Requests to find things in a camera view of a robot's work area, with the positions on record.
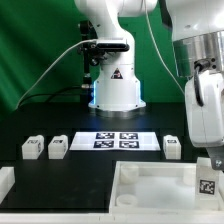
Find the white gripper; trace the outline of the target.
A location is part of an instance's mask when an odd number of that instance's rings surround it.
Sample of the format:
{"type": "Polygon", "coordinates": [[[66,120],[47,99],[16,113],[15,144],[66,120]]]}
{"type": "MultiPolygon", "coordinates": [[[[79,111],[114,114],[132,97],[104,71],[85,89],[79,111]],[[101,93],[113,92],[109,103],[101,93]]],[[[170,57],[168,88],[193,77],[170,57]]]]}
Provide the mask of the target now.
{"type": "Polygon", "coordinates": [[[205,71],[199,81],[202,106],[196,100],[194,81],[189,80],[185,86],[190,140],[195,147],[210,147],[207,153],[212,168],[224,171],[224,75],[205,71]]]}

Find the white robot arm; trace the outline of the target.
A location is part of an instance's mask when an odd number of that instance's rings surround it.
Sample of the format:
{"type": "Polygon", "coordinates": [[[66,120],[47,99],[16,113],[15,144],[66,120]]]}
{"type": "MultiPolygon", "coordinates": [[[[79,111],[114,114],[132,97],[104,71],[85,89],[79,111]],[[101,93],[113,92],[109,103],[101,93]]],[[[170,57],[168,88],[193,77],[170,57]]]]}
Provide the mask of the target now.
{"type": "Polygon", "coordinates": [[[135,41],[120,17],[135,17],[161,7],[172,30],[177,72],[185,86],[192,144],[204,147],[212,168],[224,171],[224,0],[74,0],[96,31],[90,43],[100,65],[89,107],[99,113],[130,113],[145,106],[135,76],[135,41]]]}

